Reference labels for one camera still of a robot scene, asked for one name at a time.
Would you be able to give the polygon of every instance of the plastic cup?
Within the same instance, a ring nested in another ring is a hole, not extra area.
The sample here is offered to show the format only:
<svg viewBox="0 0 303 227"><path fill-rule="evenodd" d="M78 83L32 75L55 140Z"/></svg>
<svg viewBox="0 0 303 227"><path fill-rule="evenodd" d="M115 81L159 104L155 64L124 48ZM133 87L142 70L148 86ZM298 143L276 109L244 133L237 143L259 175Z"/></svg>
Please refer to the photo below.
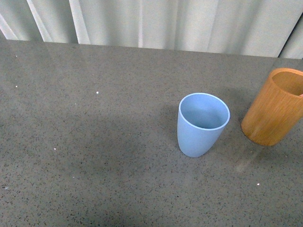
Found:
<svg viewBox="0 0 303 227"><path fill-rule="evenodd" d="M193 93L179 104L178 143L189 157L205 154L219 138L230 119L227 105L207 93Z"/></svg>

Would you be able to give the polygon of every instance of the gray countertop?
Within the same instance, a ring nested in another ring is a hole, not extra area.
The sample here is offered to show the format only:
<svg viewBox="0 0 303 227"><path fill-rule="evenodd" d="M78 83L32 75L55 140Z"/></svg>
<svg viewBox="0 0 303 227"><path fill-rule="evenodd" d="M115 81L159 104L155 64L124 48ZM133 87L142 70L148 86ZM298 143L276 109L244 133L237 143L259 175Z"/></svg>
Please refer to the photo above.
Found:
<svg viewBox="0 0 303 227"><path fill-rule="evenodd" d="M279 67L303 61L1 40L0 225L302 226L303 120L273 147L240 126ZM194 92L231 111L199 158L176 130Z"/></svg>

